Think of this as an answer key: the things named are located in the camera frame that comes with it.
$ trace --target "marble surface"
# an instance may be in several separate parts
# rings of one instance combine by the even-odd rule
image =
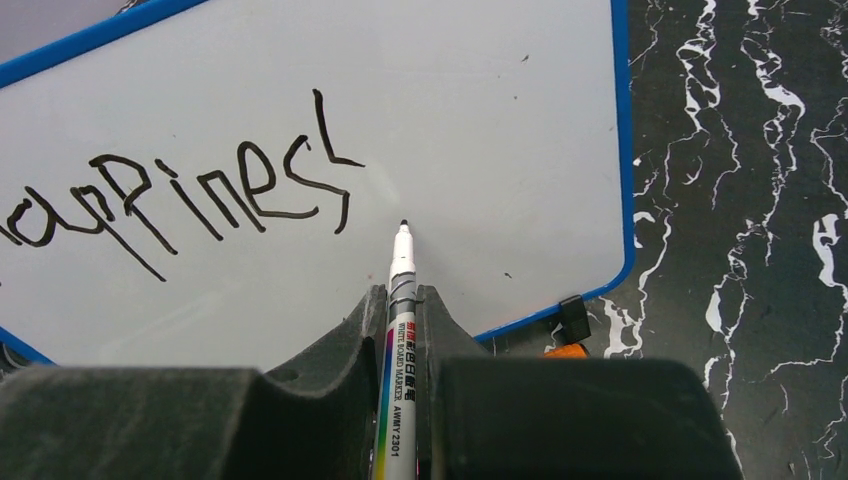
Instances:
[[[848,0],[631,0],[629,27],[637,259],[584,345],[699,373],[746,478],[848,478]],[[518,337],[491,348],[552,346]]]

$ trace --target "whiteboard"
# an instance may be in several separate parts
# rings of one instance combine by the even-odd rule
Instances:
[[[386,282],[402,218],[471,334],[611,288],[625,23],[618,0],[171,0],[7,63],[0,340],[268,369]]]

